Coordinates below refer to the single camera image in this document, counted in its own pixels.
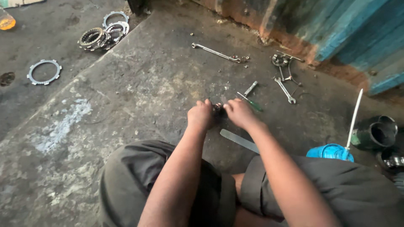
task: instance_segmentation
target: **gray shorts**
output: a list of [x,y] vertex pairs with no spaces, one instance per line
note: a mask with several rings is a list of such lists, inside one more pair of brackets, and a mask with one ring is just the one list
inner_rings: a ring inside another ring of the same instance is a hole
[[[161,141],[139,141],[111,155],[100,180],[102,227],[137,226],[154,182],[174,148]],[[293,158],[344,226],[404,226],[403,197],[383,175],[336,159]],[[240,202],[257,215],[283,219],[260,156],[254,157],[246,170]],[[189,226],[231,227],[235,213],[233,177],[203,160]]]

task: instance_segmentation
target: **green-handled screwdriver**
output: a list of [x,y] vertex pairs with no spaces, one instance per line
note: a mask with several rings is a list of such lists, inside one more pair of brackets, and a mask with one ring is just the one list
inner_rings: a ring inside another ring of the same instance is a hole
[[240,92],[237,92],[239,95],[241,95],[241,97],[245,98],[247,100],[247,102],[257,111],[262,112],[262,108],[255,102],[251,101],[250,99],[248,99],[247,97],[245,97],[244,95],[240,94]]

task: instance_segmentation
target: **plastic bottle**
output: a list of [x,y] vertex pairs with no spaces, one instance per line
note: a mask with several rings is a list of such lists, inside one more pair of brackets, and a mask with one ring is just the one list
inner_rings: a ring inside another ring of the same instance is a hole
[[15,26],[15,19],[8,12],[6,12],[2,7],[0,7],[0,29],[8,30]]

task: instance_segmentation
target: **combination wrench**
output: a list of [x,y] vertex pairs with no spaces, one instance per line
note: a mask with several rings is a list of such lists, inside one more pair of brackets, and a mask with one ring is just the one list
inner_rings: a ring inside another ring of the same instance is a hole
[[201,49],[206,50],[206,51],[208,51],[208,52],[211,52],[211,53],[213,53],[213,54],[219,55],[219,56],[221,56],[221,57],[223,57],[223,58],[226,58],[227,60],[231,60],[232,62],[237,62],[237,63],[241,63],[241,62],[242,62],[240,58],[232,58],[232,57],[226,56],[226,55],[224,55],[224,54],[222,54],[222,53],[219,53],[219,52],[217,52],[217,51],[214,51],[214,50],[212,50],[212,49],[209,49],[209,48],[207,48],[207,47],[205,47],[205,46],[202,46],[202,45],[199,45],[199,44],[196,44],[196,43],[192,43],[191,46],[192,46],[193,48],[201,48]]
[[296,99],[292,98],[292,96],[290,96],[289,92],[286,90],[286,88],[283,86],[282,81],[280,78],[276,79],[274,78],[274,80],[279,84],[279,86],[282,88],[283,92],[285,92],[286,96],[288,97],[288,101],[291,104],[296,104]]

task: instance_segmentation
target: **person's right hand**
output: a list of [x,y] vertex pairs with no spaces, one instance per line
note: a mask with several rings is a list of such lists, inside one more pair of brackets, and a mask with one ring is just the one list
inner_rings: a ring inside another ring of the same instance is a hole
[[223,105],[229,119],[238,127],[247,131],[250,126],[259,124],[261,121],[254,115],[249,104],[241,99],[229,100]]

